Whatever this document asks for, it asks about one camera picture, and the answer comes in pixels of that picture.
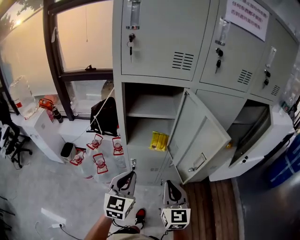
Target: black bag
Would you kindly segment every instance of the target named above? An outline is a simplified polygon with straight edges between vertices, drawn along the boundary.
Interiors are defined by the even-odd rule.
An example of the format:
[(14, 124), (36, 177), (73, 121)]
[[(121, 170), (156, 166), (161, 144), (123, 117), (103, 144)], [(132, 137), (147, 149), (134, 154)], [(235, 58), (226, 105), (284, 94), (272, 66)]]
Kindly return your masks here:
[[(105, 100), (97, 103), (91, 108), (90, 113), (90, 122), (94, 120), (94, 116), (99, 112)], [(109, 97), (104, 107), (96, 117), (98, 120), (99, 126), (102, 131), (102, 135), (110, 135), (110, 136), (118, 136), (117, 134), (117, 126), (118, 126), (118, 116), (117, 116), (117, 107), (116, 101), (113, 97)], [(91, 124), (91, 129), (94, 132), (101, 134), (98, 123), (96, 120)]]

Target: key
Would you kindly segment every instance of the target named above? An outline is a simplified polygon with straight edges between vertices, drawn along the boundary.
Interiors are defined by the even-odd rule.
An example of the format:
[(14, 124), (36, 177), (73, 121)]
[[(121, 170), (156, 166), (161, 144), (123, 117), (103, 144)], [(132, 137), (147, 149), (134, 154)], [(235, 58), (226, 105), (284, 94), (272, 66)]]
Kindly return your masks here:
[(217, 73), (218, 68), (221, 66), (221, 60), (220, 59), (217, 61), (216, 66), (217, 66), (217, 68), (216, 68), (215, 74)]
[(134, 39), (135, 39), (135, 35), (134, 35), (134, 33), (131, 33), (129, 35), (129, 41), (132, 43)]
[(269, 84), (269, 80), (268, 79), (264, 80), (262, 89), (268, 86), (268, 84)]
[(129, 54), (130, 54), (130, 62), (132, 62), (131, 56), (132, 56), (132, 47), (129, 48)]

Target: shoe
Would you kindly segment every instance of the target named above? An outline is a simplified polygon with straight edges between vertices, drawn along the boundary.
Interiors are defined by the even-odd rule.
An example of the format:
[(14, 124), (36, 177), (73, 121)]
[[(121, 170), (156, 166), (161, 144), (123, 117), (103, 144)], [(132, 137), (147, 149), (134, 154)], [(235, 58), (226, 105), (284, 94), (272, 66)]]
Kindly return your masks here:
[(146, 217), (146, 209), (145, 208), (139, 209), (135, 215), (135, 225), (141, 223), (142, 224), (141, 229), (142, 229), (144, 227), (145, 217)]

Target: office chair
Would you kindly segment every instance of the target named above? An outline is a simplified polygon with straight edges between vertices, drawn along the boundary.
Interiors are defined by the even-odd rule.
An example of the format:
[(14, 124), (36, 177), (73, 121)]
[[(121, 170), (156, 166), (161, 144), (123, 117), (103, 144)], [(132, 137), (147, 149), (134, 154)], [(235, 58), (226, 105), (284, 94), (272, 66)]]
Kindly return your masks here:
[(25, 142), (30, 140), (30, 137), (20, 134), (20, 128), (11, 120), (8, 104), (2, 95), (0, 95), (0, 109), (0, 121), (3, 125), (0, 132), (0, 152), (4, 156), (13, 154), (11, 161), (16, 162), (19, 168), (22, 168), (20, 153), (26, 151), (32, 155), (30, 149), (22, 147)]

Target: locker vent slot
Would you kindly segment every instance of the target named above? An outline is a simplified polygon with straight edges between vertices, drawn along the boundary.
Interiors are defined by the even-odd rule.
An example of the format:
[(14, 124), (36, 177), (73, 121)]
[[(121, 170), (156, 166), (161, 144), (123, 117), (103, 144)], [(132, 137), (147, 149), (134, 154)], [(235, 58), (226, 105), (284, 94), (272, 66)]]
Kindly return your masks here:
[(271, 95), (277, 96), (279, 90), (280, 90), (280, 87), (275, 85), (275, 87), (273, 88), (273, 91), (271, 92)]
[(194, 60), (194, 55), (183, 53), (183, 52), (174, 52), (172, 68), (190, 71), (193, 60)]
[(251, 77), (252, 77), (252, 73), (250, 73), (246, 70), (242, 70), (240, 73), (240, 76), (238, 78), (238, 82), (248, 85), (251, 80)]

